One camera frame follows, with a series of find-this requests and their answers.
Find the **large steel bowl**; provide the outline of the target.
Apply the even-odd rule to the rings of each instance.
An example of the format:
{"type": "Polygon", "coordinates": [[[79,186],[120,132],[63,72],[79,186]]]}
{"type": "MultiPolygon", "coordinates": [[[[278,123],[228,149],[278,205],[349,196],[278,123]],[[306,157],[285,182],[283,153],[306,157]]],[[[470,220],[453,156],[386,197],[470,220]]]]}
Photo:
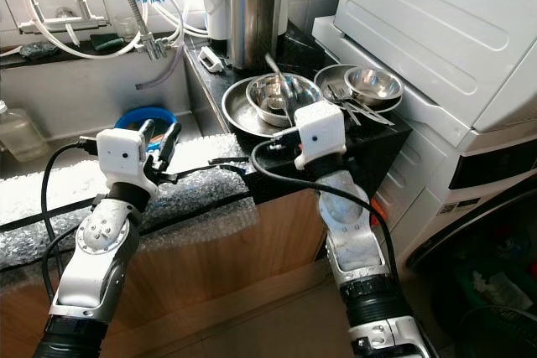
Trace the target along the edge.
{"type": "MultiPolygon", "coordinates": [[[[320,100],[319,90],[310,80],[302,75],[284,74],[290,81],[299,80],[302,83],[307,106],[320,100]]],[[[247,101],[256,108],[256,113],[258,117],[261,117],[261,120],[268,122],[273,127],[284,127],[288,123],[288,119],[284,115],[283,98],[279,93],[279,83],[277,83],[275,75],[259,75],[258,79],[254,79],[247,86],[246,97],[247,101]]]]}

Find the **large steel plate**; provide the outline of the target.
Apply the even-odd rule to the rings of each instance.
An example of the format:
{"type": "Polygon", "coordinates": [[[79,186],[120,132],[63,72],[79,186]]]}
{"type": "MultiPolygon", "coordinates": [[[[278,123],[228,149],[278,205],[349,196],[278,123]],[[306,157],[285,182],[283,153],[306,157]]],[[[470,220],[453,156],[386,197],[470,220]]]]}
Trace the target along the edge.
{"type": "Polygon", "coordinates": [[[273,125],[261,120],[256,113],[256,108],[247,101],[247,86],[258,76],[239,80],[227,88],[222,95],[223,116],[238,131],[248,133],[258,138],[272,138],[277,132],[288,131],[293,124],[288,122],[284,127],[273,127],[273,125]]]}

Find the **blue plastic bowl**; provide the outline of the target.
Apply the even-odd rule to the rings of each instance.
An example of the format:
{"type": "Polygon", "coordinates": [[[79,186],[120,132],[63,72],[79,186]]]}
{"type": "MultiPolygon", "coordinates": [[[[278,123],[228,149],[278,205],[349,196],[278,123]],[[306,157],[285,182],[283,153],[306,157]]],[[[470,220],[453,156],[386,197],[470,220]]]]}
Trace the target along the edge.
{"type": "Polygon", "coordinates": [[[161,147],[161,144],[166,140],[166,132],[168,132],[169,125],[178,121],[175,114],[169,112],[161,106],[142,106],[123,114],[115,123],[115,128],[121,129],[138,129],[146,119],[154,120],[153,136],[151,136],[151,143],[149,151],[156,150],[157,147],[161,147]]]}

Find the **steel plate with cutlery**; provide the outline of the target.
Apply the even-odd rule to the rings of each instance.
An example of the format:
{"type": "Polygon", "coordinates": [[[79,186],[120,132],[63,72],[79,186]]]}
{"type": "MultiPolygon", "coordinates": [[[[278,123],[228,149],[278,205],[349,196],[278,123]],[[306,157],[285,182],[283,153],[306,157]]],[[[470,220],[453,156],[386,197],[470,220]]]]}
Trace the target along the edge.
{"type": "MultiPolygon", "coordinates": [[[[338,85],[338,86],[345,86],[344,82],[344,74],[346,73],[349,68],[353,67],[361,67],[356,65],[345,65],[345,64],[338,64],[338,65],[330,65],[326,68],[322,68],[322,70],[319,71],[317,75],[315,75],[315,85],[319,87],[321,94],[323,97],[326,98],[326,100],[330,100],[329,93],[327,93],[327,90],[325,90],[325,84],[327,85],[338,85]]],[[[396,105],[399,104],[400,101],[402,101],[403,97],[400,97],[399,101],[396,101],[393,105],[390,106],[384,106],[381,109],[373,109],[374,112],[390,112],[392,108],[394,108],[396,105]]]]}

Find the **steel fork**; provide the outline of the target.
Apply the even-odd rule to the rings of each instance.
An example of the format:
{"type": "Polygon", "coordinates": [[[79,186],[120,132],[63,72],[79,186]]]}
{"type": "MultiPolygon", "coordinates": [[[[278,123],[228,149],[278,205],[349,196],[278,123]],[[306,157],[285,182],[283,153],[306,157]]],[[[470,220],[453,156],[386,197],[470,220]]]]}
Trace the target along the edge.
{"type": "Polygon", "coordinates": [[[358,101],[357,98],[354,97],[354,92],[350,87],[326,85],[326,89],[332,96],[333,101],[337,102],[338,105],[342,105],[342,108],[347,109],[349,112],[363,114],[368,120],[387,125],[387,127],[392,127],[394,125],[394,123],[388,120],[387,117],[380,116],[378,112],[374,112],[369,106],[358,101]]]}
{"type": "Polygon", "coordinates": [[[341,109],[348,114],[350,119],[352,119],[352,123],[356,124],[357,127],[360,127],[363,124],[360,116],[365,117],[365,120],[376,122],[376,119],[373,119],[371,112],[365,112],[365,110],[353,100],[352,90],[350,90],[348,86],[327,85],[326,83],[325,90],[329,93],[330,100],[340,106],[341,109]]]}

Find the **bubble wrap sheet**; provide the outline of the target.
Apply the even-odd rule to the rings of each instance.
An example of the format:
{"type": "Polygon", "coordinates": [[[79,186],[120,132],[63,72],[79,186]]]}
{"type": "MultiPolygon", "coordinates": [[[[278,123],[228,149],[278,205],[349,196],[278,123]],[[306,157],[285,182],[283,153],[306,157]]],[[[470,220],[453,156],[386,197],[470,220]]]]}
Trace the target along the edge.
{"type": "MultiPolygon", "coordinates": [[[[218,133],[180,141],[174,148],[171,173],[207,166],[214,158],[248,158],[233,133],[218,133]]],[[[252,173],[250,163],[232,163],[252,173]]],[[[245,174],[219,168],[198,171],[159,187],[156,200],[144,213],[145,235],[179,231],[187,242],[222,238],[257,221],[256,202],[244,181],[245,174]]],[[[0,183],[0,223],[42,213],[43,173],[15,175],[0,183]]],[[[88,200],[107,192],[104,175],[92,156],[59,163],[50,173],[47,209],[88,200]]],[[[43,221],[0,234],[0,268],[15,269],[37,263],[49,243],[43,221]]]]}

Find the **clear plastic tube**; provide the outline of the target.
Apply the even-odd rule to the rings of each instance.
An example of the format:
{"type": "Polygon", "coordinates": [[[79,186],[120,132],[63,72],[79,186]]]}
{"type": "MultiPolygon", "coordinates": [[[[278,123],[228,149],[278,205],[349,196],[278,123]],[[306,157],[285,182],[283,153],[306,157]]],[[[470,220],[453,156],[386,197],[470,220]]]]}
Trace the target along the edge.
{"type": "Polygon", "coordinates": [[[138,83],[135,85],[135,89],[139,91],[151,90],[154,87],[164,86],[178,70],[180,66],[180,59],[183,58],[185,41],[183,39],[176,39],[166,44],[166,50],[171,50],[172,55],[169,57],[169,62],[166,64],[164,70],[160,74],[156,75],[153,79],[138,83]]]}

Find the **stainless steel sink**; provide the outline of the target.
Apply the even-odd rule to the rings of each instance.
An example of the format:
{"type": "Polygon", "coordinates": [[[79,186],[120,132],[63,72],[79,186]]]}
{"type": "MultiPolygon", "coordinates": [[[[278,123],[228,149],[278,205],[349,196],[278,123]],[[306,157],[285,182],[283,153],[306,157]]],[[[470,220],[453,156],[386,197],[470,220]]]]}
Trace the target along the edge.
{"type": "Polygon", "coordinates": [[[176,115],[181,141],[226,132],[211,111],[196,71],[183,55],[180,66],[164,86],[135,89],[164,70],[172,51],[161,60],[142,53],[107,60],[57,60],[39,65],[3,67],[0,98],[12,108],[26,110],[52,148],[79,136],[95,136],[114,127],[124,113],[141,106],[161,106],[176,115]]]}

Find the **green sponge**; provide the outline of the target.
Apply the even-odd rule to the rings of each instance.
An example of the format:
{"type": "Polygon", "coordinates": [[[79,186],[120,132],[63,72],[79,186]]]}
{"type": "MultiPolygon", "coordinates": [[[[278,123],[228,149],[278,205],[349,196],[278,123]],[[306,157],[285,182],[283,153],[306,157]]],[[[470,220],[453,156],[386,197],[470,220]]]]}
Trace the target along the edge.
{"type": "Polygon", "coordinates": [[[91,34],[91,47],[97,54],[116,53],[126,44],[126,39],[115,33],[91,34]]]}

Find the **stainless steel knife block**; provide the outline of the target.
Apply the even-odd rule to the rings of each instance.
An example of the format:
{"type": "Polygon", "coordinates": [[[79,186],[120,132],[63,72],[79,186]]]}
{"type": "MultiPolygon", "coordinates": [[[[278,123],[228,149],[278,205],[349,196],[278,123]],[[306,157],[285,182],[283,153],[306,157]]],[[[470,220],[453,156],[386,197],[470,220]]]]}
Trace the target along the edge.
{"type": "Polygon", "coordinates": [[[281,0],[230,0],[227,56],[237,70],[264,71],[279,40],[281,0]]]}

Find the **white cylinder canister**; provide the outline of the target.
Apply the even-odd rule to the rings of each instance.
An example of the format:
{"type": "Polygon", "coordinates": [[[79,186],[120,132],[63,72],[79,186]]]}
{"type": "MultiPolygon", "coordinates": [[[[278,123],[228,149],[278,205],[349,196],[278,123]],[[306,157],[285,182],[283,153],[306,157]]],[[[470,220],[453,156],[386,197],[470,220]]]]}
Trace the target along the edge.
{"type": "Polygon", "coordinates": [[[203,0],[205,29],[215,40],[230,39],[230,0],[203,0]]]}

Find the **clear drinking glass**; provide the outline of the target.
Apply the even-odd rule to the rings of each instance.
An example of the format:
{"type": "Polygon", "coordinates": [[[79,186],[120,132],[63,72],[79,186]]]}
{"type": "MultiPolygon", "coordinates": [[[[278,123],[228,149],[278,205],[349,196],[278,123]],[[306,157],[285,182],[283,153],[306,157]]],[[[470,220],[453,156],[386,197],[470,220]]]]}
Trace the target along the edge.
{"type": "Polygon", "coordinates": [[[132,16],[112,18],[111,25],[115,34],[127,41],[134,39],[138,33],[137,19],[132,16]]]}

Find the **brown wooden cabinet door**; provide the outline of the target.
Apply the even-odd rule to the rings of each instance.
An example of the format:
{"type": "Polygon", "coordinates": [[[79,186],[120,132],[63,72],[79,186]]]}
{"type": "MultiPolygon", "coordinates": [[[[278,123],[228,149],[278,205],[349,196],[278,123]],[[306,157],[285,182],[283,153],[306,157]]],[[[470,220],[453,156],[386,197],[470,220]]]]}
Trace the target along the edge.
{"type": "Polygon", "coordinates": [[[139,251],[124,278],[102,358],[161,353],[193,335],[326,280],[311,190],[258,205],[258,223],[190,246],[139,251]]]}

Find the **clear plastic bottle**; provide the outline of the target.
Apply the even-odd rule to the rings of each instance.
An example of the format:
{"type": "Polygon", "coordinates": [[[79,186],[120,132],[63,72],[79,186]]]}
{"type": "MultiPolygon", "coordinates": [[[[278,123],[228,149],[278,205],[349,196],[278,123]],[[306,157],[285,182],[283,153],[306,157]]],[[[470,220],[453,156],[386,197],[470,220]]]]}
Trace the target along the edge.
{"type": "Polygon", "coordinates": [[[8,106],[5,101],[0,101],[0,138],[20,163],[43,158],[51,152],[30,114],[8,106]]]}

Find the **dark sponge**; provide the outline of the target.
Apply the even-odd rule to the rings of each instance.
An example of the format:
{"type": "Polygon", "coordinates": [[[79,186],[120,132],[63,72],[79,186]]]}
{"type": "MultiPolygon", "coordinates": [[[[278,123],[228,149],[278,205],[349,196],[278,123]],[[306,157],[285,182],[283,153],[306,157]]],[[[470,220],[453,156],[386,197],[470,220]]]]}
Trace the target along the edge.
{"type": "Polygon", "coordinates": [[[34,43],[24,44],[17,50],[17,54],[26,60],[39,60],[57,55],[59,48],[50,41],[34,41],[34,43]]]}

